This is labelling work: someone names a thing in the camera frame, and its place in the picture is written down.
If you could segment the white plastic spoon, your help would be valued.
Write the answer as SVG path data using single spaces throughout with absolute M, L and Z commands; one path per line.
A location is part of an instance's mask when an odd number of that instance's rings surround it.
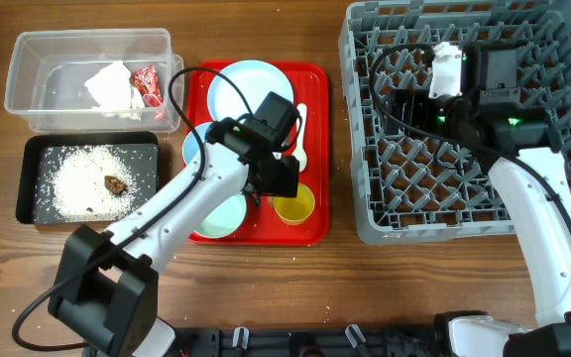
M 306 129 L 307 120 L 307 106 L 304 103 L 299 103 L 296 105 L 296 109 L 299 113 L 300 119 L 296 123 L 296 144 L 292 152 L 292 155 L 299 162 L 299 171 L 303 172 L 307 165 L 307 153 L 304 148 L 304 136 Z

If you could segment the yellow plastic cup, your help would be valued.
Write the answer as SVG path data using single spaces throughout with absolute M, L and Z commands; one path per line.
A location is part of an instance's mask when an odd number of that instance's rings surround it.
M 299 225 L 314 211 L 315 196 L 312 190 L 300 183 L 295 197 L 276 197 L 274 209 L 277 216 L 287 225 Z

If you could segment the mint green bowl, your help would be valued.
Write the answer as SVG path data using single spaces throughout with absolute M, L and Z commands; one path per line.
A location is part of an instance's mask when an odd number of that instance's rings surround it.
M 242 225 L 246 213 L 246 197 L 243 194 L 237 194 L 217 206 L 199 224 L 194 233 L 207 239 L 227 237 Z

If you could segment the light blue bowl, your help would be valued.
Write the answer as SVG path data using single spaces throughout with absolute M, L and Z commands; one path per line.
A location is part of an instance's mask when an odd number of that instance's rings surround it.
M 197 138 L 199 138 L 202 144 L 206 143 L 206 133 L 211 125 L 211 122 L 197 125 L 195 127 L 197 135 L 194 135 L 190 130 L 187 131 L 182 144 L 182 159 L 186 165 L 196 154 L 199 153 Z

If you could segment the dark food scrap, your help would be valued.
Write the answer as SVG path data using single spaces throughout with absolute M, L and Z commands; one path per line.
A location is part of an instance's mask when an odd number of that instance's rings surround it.
M 124 182 L 113 176 L 104 177 L 104 186 L 109 192 L 115 195 L 121 195 L 127 189 Z

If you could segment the white rice pile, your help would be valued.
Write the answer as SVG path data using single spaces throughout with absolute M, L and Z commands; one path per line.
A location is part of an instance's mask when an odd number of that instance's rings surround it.
M 151 188 L 136 167 L 135 145 L 53 146 L 42 149 L 33 203 L 36 224 L 107 221 L 124 217 L 142 204 Z M 109 192 L 104 177 L 127 186 Z

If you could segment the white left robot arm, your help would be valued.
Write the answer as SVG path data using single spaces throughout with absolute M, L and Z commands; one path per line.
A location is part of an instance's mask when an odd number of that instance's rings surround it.
M 210 125 L 198 153 L 145 204 L 103 232 L 66 240 L 48 311 L 104 356 L 168 356 L 175 329 L 158 316 L 159 276 L 205 218 L 247 189 L 294 197 L 296 158 L 282 155 L 301 115 L 271 92 L 257 111 Z

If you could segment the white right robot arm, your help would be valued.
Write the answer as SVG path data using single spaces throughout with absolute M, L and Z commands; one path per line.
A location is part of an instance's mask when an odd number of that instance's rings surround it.
M 421 46 L 431 82 L 373 102 L 407 132 L 470 150 L 513 222 L 531 278 L 537 327 L 475 312 L 442 317 L 454 356 L 571 356 L 571 192 L 562 141 L 548 113 L 524 108 L 512 46 Z

